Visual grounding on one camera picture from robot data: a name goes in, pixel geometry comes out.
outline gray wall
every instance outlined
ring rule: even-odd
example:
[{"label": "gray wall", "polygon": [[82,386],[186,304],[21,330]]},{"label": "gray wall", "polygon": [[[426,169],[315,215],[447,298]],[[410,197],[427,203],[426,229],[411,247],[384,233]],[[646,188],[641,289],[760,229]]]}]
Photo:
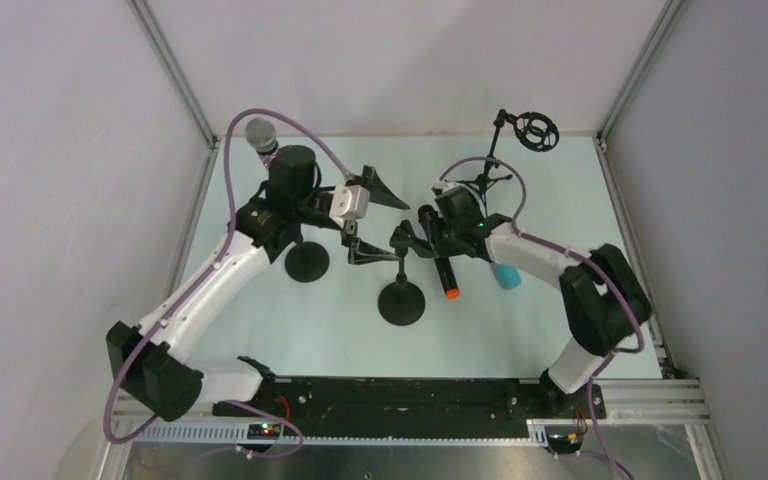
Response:
[{"label": "gray wall", "polygon": [[608,148],[672,353],[768,478],[768,2],[689,3]]},{"label": "gray wall", "polygon": [[0,2],[0,479],[101,435],[104,335],[161,300],[205,152],[126,2]]}]

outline metal extrusion bar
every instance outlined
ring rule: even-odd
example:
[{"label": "metal extrusion bar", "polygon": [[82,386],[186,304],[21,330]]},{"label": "metal extrusion bar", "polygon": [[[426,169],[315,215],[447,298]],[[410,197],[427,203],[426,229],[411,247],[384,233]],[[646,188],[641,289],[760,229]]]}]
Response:
[{"label": "metal extrusion bar", "polygon": [[187,226],[181,235],[181,241],[178,244],[178,255],[175,257],[175,263],[172,265],[172,273],[166,286],[166,296],[172,295],[172,292],[181,284],[184,277],[184,268],[187,265],[187,258],[190,255],[190,247],[193,245],[193,237],[196,234],[196,226],[201,216],[201,209],[204,206],[204,199],[207,196],[207,187],[210,185],[210,177],[213,173],[213,166],[216,164],[216,158],[219,156],[219,142],[217,141],[207,153],[207,161],[204,162],[202,171],[199,173],[199,183],[196,193],[193,196],[192,204],[187,212]]},{"label": "metal extrusion bar", "polygon": [[652,61],[664,45],[664,41],[672,31],[673,26],[675,26],[676,20],[678,20],[686,3],[685,0],[669,0],[666,5],[664,5],[661,14],[655,21],[655,25],[652,27],[649,36],[646,38],[643,50],[637,56],[634,66],[631,68],[631,72],[629,72],[625,83],[623,83],[623,86],[620,89],[620,93],[614,99],[614,103],[608,111],[608,116],[605,117],[602,126],[599,128],[598,136],[600,139],[604,140],[610,137],[611,130],[613,130],[632,95],[640,86],[640,81],[652,66]]},{"label": "metal extrusion bar", "polygon": [[172,80],[173,87],[178,92],[178,95],[181,96],[190,116],[196,122],[199,131],[204,137],[205,143],[209,147],[213,147],[216,141],[216,136],[213,134],[213,130],[210,128],[207,117],[205,117],[198,99],[193,93],[189,82],[187,82],[187,78],[184,76],[181,66],[175,59],[175,55],[173,55],[172,49],[169,47],[169,42],[166,40],[163,30],[160,29],[160,25],[154,18],[151,8],[149,8],[146,0],[128,0],[128,5],[130,5],[134,17],[137,19],[140,27],[142,27],[149,43],[151,43],[152,49],[157,54],[160,64],[169,75],[170,80]]},{"label": "metal extrusion bar", "polygon": [[[116,435],[127,435],[130,432],[132,422],[116,421],[113,431]],[[125,469],[128,466],[128,456],[131,453],[131,444],[123,445],[107,444],[102,467],[96,470],[92,480],[121,480],[125,478]]]},{"label": "metal extrusion bar", "polygon": [[[135,442],[146,443],[200,443],[200,444],[294,444],[293,438],[249,439],[249,423],[259,423],[260,419],[224,418],[223,422],[157,422],[147,428]],[[356,438],[356,437],[306,437],[306,445],[327,446],[438,446],[438,447],[545,447],[548,444],[545,428],[541,425],[529,425],[529,438],[505,439],[415,439],[415,438]]]},{"label": "metal extrusion bar", "polygon": [[701,480],[732,478],[728,462],[719,445],[719,437],[713,425],[686,425],[687,440],[696,460]]}]

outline black round base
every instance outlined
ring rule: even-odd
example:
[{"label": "black round base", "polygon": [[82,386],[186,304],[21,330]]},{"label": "black round base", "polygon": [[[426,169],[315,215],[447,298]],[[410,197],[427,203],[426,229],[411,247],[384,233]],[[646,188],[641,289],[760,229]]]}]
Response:
[{"label": "black round base", "polygon": [[315,242],[296,245],[287,252],[287,258],[284,259],[287,275],[301,283],[310,283],[322,278],[330,263],[328,252]]},{"label": "black round base", "polygon": [[410,282],[401,286],[391,283],[378,295],[378,312],[393,325],[410,325],[425,313],[425,295]]}]

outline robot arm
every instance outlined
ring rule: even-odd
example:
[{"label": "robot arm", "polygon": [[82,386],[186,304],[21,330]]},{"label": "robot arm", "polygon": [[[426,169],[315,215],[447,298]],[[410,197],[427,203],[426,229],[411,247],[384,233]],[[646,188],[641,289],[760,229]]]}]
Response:
[{"label": "robot arm", "polygon": [[[345,185],[319,187],[315,182],[315,155],[299,145],[278,150],[269,169],[269,180],[236,212],[235,230],[222,237],[210,258],[160,307],[137,325],[118,322],[107,334],[114,377],[138,343],[153,336],[136,355],[121,387],[166,421],[184,415],[195,403],[235,399],[248,401],[257,392],[268,370],[249,359],[220,364],[192,365],[193,347],[228,302],[281,252],[301,238],[301,225],[350,233],[357,238],[356,221],[367,203],[407,208],[384,186],[373,167],[353,176]],[[225,255],[217,259],[231,236]],[[172,315],[170,305],[179,303]]]},{"label": "robot arm", "polygon": [[[602,279],[587,265],[563,251],[521,238],[513,231],[510,218],[485,217],[466,188],[444,183],[434,191],[439,212],[430,205],[420,207],[419,223],[428,240],[413,238],[417,255],[467,255],[512,265],[559,290],[572,338],[543,372],[541,384],[557,397],[579,390],[619,342],[634,332],[617,299],[599,291]],[[591,251],[590,260],[617,285],[637,321],[645,322],[652,306],[622,252],[606,244]]]}]

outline purple cable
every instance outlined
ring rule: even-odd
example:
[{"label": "purple cable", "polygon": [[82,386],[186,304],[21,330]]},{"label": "purple cable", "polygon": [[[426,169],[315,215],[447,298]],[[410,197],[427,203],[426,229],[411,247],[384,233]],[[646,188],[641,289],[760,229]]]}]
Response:
[{"label": "purple cable", "polygon": [[644,343],[643,343],[643,332],[640,330],[640,325],[637,324],[637,319],[634,315],[634,312],[631,310],[631,306],[628,304],[628,301],[625,299],[625,296],[623,296],[622,293],[620,293],[619,288],[617,288],[616,284],[614,284],[613,280],[608,277],[608,275],[599,268],[598,265],[596,265],[595,262],[590,260],[589,258],[585,257],[584,255],[569,250],[567,248],[564,248],[563,246],[551,241],[546,240],[545,238],[538,237],[536,235],[532,235],[530,233],[525,233],[519,229],[519,226],[517,226],[516,220],[519,217],[519,214],[522,212],[522,209],[525,207],[525,199],[526,199],[526,189],[525,189],[525,180],[523,180],[522,175],[519,174],[516,170],[514,170],[513,167],[508,165],[507,163],[496,159],[496,158],[490,158],[490,157],[469,157],[464,158],[463,160],[458,160],[457,162],[453,163],[449,168],[447,168],[442,175],[440,175],[440,180],[445,180],[446,175],[449,174],[452,170],[454,170],[456,167],[467,163],[467,162],[490,162],[495,163],[497,165],[501,165],[508,169],[509,172],[511,172],[514,177],[516,177],[517,181],[519,182],[520,188],[522,188],[522,199],[519,202],[519,206],[517,206],[516,211],[514,211],[513,216],[511,217],[511,229],[516,233],[520,238],[524,238],[530,242],[536,243],[538,245],[542,245],[546,248],[549,248],[551,250],[554,250],[558,253],[562,253],[565,256],[569,256],[579,262],[584,263],[591,269],[593,269],[594,272],[599,276],[599,278],[602,279],[602,281],[605,282],[605,285],[607,285],[608,290],[614,295],[614,297],[617,299],[617,301],[620,303],[620,307],[622,307],[623,312],[626,314],[628,319],[631,321],[631,326],[634,329],[634,335],[637,337],[637,347],[626,349],[626,348],[618,348],[616,349],[617,352],[623,352],[623,353],[639,353],[643,351]]},{"label": "purple cable", "polygon": [[306,440],[304,434],[299,429],[299,427],[295,426],[289,420],[285,420],[283,418],[276,417],[276,416],[274,416],[272,414],[264,412],[263,410],[260,410],[260,409],[257,409],[255,407],[252,407],[251,405],[246,405],[245,403],[238,402],[236,400],[226,400],[225,403],[229,403],[229,404],[231,404],[231,405],[233,405],[233,406],[235,406],[237,408],[242,408],[243,410],[247,410],[247,411],[249,411],[251,413],[254,413],[258,417],[266,418],[268,420],[272,420],[273,422],[280,423],[281,425],[286,426],[287,428],[289,428],[290,430],[295,432],[295,434],[299,437],[299,443],[296,444],[293,448],[287,450],[286,452],[281,452],[281,453],[260,453],[260,452],[255,452],[253,450],[249,450],[247,448],[243,448],[243,447],[238,446],[238,445],[225,445],[223,447],[218,447],[218,448],[214,448],[212,450],[208,450],[208,451],[206,451],[204,453],[196,455],[193,458],[190,458],[189,460],[186,460],[186,461],[181,462],[179,464],[171,465],[171,466],[168,466],[168,467],[155,467],[153,465],[148,465],[142,459],[142,456],[139,456],[139,454],[138,454],[138,458],[140,460],[140,465],[142,465],[143,467],[145,467],[145,468],[147,468],[149,470],[155,471],[155,472],[170,472],[172,470],[178,470],[180,468],[184,468],[184,467],[187,467],[189,465],[192,465],[192,464],[194,464],[196,462],[200,462],[201,460],[204,460],[205,458],[210,457],[212,455],[216,455],[218,453],[245,452],[246,455],[251,455],[253,457],[259,457],[259,458],[282,458],[282,457],[288,457],[288,456],[298,452],[302,448],[302,446],[304,445],[305,440]]},{"label": "purple cable", "polygon": [[[596,459],[599,459],[599,460],[602,460],[602,461],[610,462],[610,458],[607,455],[605,455],[604,453],[599,453],[599,452],[591,452],[591,451],[586,451],[585,450],[583,452],[578,452],[578,453],[558,453],[551,446],[547,446],[546,447],[546,451],[548,451],[552,455],[558,456],[559,458],[560,457],[564,457],[564,458],[570,458],[570,457],[576,457],[576,458],[578,458],[578,457],[590,457],[590,458],[596,458]],[[631,471],[629,469],[627,469],[624,465],[622,465],[621,463],[617,463],[617,467],[620,470],[622,470],[622,473],[625,474],[625,477],[628,480],[634,480],[634,475],[632,475]]]},{"label": "purple cable", "polygon": [[[337,155],[331,151],[330,148],[328,148],[328,145],[325,145],[325,142],[322,141],[319,137],[317,137],[313,132],[293,120],[292,118],[289,118],[285,115],[282,115],[278,112],[267,110],[265,108],[250,108],[248,110],[245,110],[238,114],[236,117],[234,117],[233,120],[231,120],[231,123],[228,124],[228,130],[225,132],[225,143],[223,145],[222,149],[222,165],[225,169],[225,190],[228,194],[228,208],[231,212],[231,220],[228,222],[228,234],[225,236],[225,241],[222,243],[222,247],[219,249],[219,253],[216,254],[216,257],[214,258],[215,262],[221,262],[222,258],[225,257],[225,254],[228,252],[228,249],[231,248],[231,241],[233,240],[233,232],[237,228],[237,205],[234,201],[234,187],[231,185],[231,138],[234,135],[234,127],[237,126],[240,121],[248,116],[251,115],[266,115],[268,117],[276,118],[278,120],[281,120],[282,122],[290,125],[291,127],[295,128],[299,132],[306,135],[308,138],[310,138],[315,144],[319,146],[319,148],[322,149],[323,152],[325,152],[326,155],[328,155],[328,158],[331,159],[331,161],[334,163],[334,166],[337,167],[338,170],[340,170],[340,173],[343,174],[343,177],[349,178],[352,175],[352,172],[346,167],[346,165],[340,161],[339,158],[337,158]],[[131,365],[133,365],[134,361],[137,359],[137,356],[139,356],[140,353],[142,353],[145,346],[148,344],[148,342],[151,340],[151,338],[160,330],[161,322],[163,320],[168,320],[172,315],[175,314],[175,312],[181,307],[181,305],[184,304],[184,302],[187,301],[187,299],[192,296],[192,294],[198,290],[198,288],[205,282],[205,280],[210,277],[210,275],[215,271],[215,269],[208,268],[205,271],[199,275],[196,280],[190,284],[190,286],[184,290],[184,292],[178,297],[177,300],[172,302],[172,304],[169,306],[169,308],[166,310],[166,312],[160,317],[160,320],[155,323],[148,332],[146,332],[145,336],[140,340],[139,343],[137,343],[136,347],[134,347],[133,350],[131,350],[131,353],[128,355],[128,357],[125,359],[125,362],[122,363],[122,368],[119,369],[119,371],[116,373],[116,377],[113,380],[113,386],[110,388],[110,393],[107,395],[107,403],[104,406],[104,436],[107,437],[107,440],[114,444],[119,445],[122,443],[129,442],[133,440],[135,437],[137,437],[140,433],[143,432],[146,428],[148,428],[149,425],[151,425],[156,419],[157,415],[152,415],[148,420],[146,420],[145,423],[140,425],[136,430],[129,433],[128,435],[124,437],[117,437],[113,433],[113,426],[112,426],[112,419],[113,419],[113,406],[116,403],[116,396],[119,394],[119,389],[122,386],[122,382],[125,381],[125,375],[128,373],[128,371],[131,368]]]},{"label": "purple cable", "polygon": [[[445,180],[446,175],[449,174],[452,170],[454,170],[459,165],[462,165],[467,162],[490,162],[495,163],[497,165],[501,165],[505,167],[509,172],[511,172],[519,181],[519,186],[522,188],[522,199],[519,202],[519,206],[517,207],[516,211],[514,212],[513,216],[511,217],[511,229],[514,231],[514,233],[517,234],[520,238],[523,238],[525,240],[528,240],[530,242],[536,243],[538,245],[542,245],[546,248],[549,248],[551,250],[554,250],[556,252],[562,253],[565,256],[569,256],[570,258],[573,258],[579,262],[584,263],[588,267],[590,267],[596,274],[599,276],[599,278],[602,279],[603,282],[605,282],[605,285],[607,285],[608,290],[614,295],[614,297],[617,299],[617,301],[620,303],[620,307],[622,307],[623,312],[626,314],[626,316],[629,319],[629,322],[631,322],[632,329],[634,329],[634,335],[637,337],[637,347],[635,348],[616,348],[614,349],[614,352],[617,353],[639,353],[643,351],[643,348],[645,346],[644,340],[643,340],[643,332],[640,330],[640,325],[638,325],[637,318],[634,315],[634,311],[631,309],[631,306],[628,304],[628,301],[626,300],[625,296],[620,292],[619,288],[617,288],[616,284],[614,284],[613,280],[611,280],[610,277],[599,268],[598,265],[596,265],[593,260],[590,260],[588,257],[564,248],[562,245],[559,245],[551,240],[547,240],[542,237],[538,237],[536,235],[532,235],[530,233],[525,233],[519,229],[519,226],[516,224],[517,217],[519,217],[519,214],[522,212],[522,209],[525,207],[525,198],[526,198],[526,189],[525,189],[525,180],[523,180],[522,175],[519,174],[513,167],[508,165],[507,163],[490,157],[469,157],[464,158],[463,160],[459,160],[455,163],[453,163],[449,168],[447,168],[442,175],[440,175],[440,180]],[[613,454],[611,453],[610,449],[608,448],[608,445],[605,443],[605,439],[602,437],[602,431],[599,428],[599,422],[596,420],[596,412],[593,409],[593,378],[602,373],[603,370],[608,366],[609,363],[611,363],[611,360],[614,359],[614,353],[610,353],[607,357],[605,357],[605,360],[602,362],[602,364],[599,366],[599,368],[596,369],[595,372],[593,372],[593,375],[590,376],[590,379],[587,381],[587,399],[588,399],[588,407],[590,409],[590,418],[593,422],[593,430],[596,432],[596,438],[599,439],[599,444],[602,446],[602,450],[604,450],[604,454],[600,454],[598,452],[583,452],[582,454],[586,453],[586,456],[595,457],[595,458],[604,458],[606,459],[615,469],[618,471],[624,473],[626,477],[629,480],[633,480],[633,476],[631,475],[631,472],[628,471],[625,466],[623,466],[620,462],[617,461],[616,458],[614,458]]]}]

